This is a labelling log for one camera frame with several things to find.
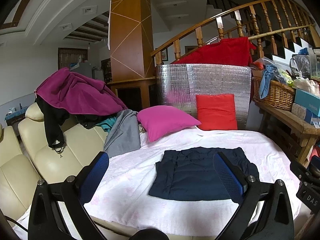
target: metal screw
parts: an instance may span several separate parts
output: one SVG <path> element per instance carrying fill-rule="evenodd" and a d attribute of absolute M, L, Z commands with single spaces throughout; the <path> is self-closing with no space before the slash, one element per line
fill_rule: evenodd
<path fill-rule="evenodd" d="M 39 185 L 39 186 L 42 186 L 43 184 L 44 184 L 44 179 L 39 179 L 39 180 L 38 180 L 38 185 Z"/>
<path fill-rule="evenodd" d="M 255 178 L 254 176 L 252 176 L 252 175 L 249 175 L 249 176 L 247 177 L 247 179 L 248 179 L 248 181 L 250 181 L 250 182 L 255 182 L 255 181 L 256 181 L 256 178 Z"/>
<path fill-rule="evenodd" d="M 284 185 L 284 182 L 283 182 L 283 180 L 281 180 L 281 179 L 277 179 L 277 183 L 278 183 L 280 186 L 283 186 L 283 185 Z"/>
<path fill-rule="evenodd" d="M 75 180 L 75 176 L 71 175 L 69 177 L 67 177 L 67 182 L 73 182 Z"/>

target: gray blanket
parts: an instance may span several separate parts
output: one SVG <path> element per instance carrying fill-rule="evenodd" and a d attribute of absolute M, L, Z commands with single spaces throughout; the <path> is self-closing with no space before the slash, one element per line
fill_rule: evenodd
<path fill-rule="evenodd" d="M 108 134 L 103 150 L 109 158 L 140 149 L 140 134 L 137 112 L 130 109 L 120 111 Z"/>

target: pink pillow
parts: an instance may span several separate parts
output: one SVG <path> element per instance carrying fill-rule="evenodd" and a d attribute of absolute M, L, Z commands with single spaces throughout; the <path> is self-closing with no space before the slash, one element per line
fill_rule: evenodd
<path fill-rule="evenodd" d="M 138 121 L 148 132 L 150 142 L 154 142 L 170 132 L 200 125 L 197 119 L 173 106 L 153 106 L 137 114 Z"/>

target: magenta jacket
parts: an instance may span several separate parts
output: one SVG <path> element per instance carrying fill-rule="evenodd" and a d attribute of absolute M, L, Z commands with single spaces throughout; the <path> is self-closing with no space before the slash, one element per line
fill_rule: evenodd
<path fill-rule="evenodd" d="M 109 115 L 127 109 L 103 81 L 70 72 L 66 67 L 43 81 L 35 93 L 70 114 Z"/>

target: reflective insulation panel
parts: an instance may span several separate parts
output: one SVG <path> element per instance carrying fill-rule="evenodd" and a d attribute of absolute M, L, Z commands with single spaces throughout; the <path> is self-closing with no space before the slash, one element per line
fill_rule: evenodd
<path fill-rule="evenodd" d="M 248 117 L 251 69 L 216 64 L 157 66 L 161 105 L 175 106 L 196 117 L 196 95 L 234 94 L 238 129 Z"/>

